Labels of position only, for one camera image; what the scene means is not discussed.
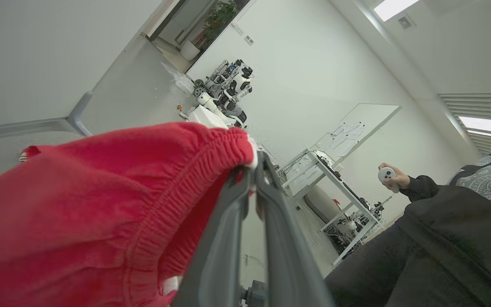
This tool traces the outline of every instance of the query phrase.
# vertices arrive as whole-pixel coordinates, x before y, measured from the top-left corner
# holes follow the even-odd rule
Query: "person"
[[[336,305],[491,306],[491,154],[445,186],[383,167],[411,204],[325,278]]]

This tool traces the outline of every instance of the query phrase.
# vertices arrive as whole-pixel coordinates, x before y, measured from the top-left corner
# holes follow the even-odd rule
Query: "electrical outlet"
[[[253,39],[251,39],[249,35],[245,37],[245,40],[248,42],[248,44],[253,45]]]

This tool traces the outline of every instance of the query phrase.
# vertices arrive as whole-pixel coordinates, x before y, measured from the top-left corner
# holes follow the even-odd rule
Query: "red fabric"
[[[22,150],[22,152],[25,152],[28,158],[33,158],[36,155],[39,155],[41,152],[45,152],[53,147],[54,146],[29,146],[25,150]]]
[[[55,146],[0,177],[0,306],[166,306],[228,170],[238,128],[164,124]]]

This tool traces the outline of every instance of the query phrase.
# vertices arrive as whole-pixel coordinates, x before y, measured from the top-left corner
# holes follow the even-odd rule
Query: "white robot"
[[[246,128],[246,113],[236,103],[253,91],[252,73],[242,60],[233,64],[224,60],[210,77],[206,77],[206,83],[202,80],[194,82],[194,95],[198,103],[221,117],[227,125]]]

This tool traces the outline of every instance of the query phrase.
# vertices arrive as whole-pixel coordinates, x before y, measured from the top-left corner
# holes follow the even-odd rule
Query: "white table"
[[[336,264],[338,262],[340,262],[345,256],[347,253],[349,253],[349,251],[357,244],[357,242],[359,242],[359,240],[364,236],[366,235],[366,233],[372,229],[374,227],[374,225],[378,224],[378,223],[381,223],[374,215],[372,215],[372,213],[367,210],[363,204],[361,203],[361,201],[354,195],[352,194],[345,186],[344,186],[344,182],[343,181],[340,181],[320,160],[319,160],[319,157],[312,151],[306,149],[304,151],[302,151],[299,155],[297,155],[295,157],[295,159],[293,159],[293,161],[296,161],[300,158],[302,158],[304,155],[308,155],[308,157],[310,157],[310,159],[312,160],[311,163],[309,163],[308,165],[306,165],[306,167],[304,167],[303,171],[294,175],[293,177],[291,177],[290,179],[288,179],[288,181],[286,181],[285,183],[283,183],[283,186],[288,186],[290,185],[290,183],[292,183],[293,181],[295,181],[296,179],[298,179],[300,176],[304,175],[309,169],[311,169],[312,167],[315,167],[315,166],[318,166],[319,169],[321,169],[323,171],[323,175],[320,176],[319,178],[317,178],[316,180],[314,180],[314,182],[312,182],[310,185],[307,185],[306,187],[304,187],[302,190],[300,190],[300,192],[298,192],[298,194],[296,194],[296,196],[294,196],[293,198],[295,200],[298,200],[299,198],[302,198],[304,197],[304,195],[306,195],[308,193],[308,191],[310,191],[311,187],[314,186],[315,184],[317,184],[324,176],[327,176],[331,182],[334,183],[334,185],[339,188],[342,193],[349,199],[351,200],[351,202],[349,203],[348,206],[346,206],[341,213],[337,214],[337,216],[335,216],[333,219],[331,219],[331,221],[329,221],[329,223],[327,223],[325,226],[323,226],[319,232],[321,233],[322,231],[324,231],[327,227],[329,227],[331,224],[333,224],[333,222],[335,222],[337,219],[341,218],[345,212],[347,210],[349,210],[352,206],[356,206],[358,208],[358,210],[364,212],[364,214],[366,215],[367,218],[369,218],[369,222],[367,223],[367,225],[365,225],[363,227],[363,229],[360,231],[360,233],[358,235],[356,235],[356,237],[351,241],[351,243],[349,243],[349,245],[346,247],[346,249],[344,249],[344,251],[339,255],[339,257],[335,260],[335,262],[333,262],[333,266],[336,266]]]

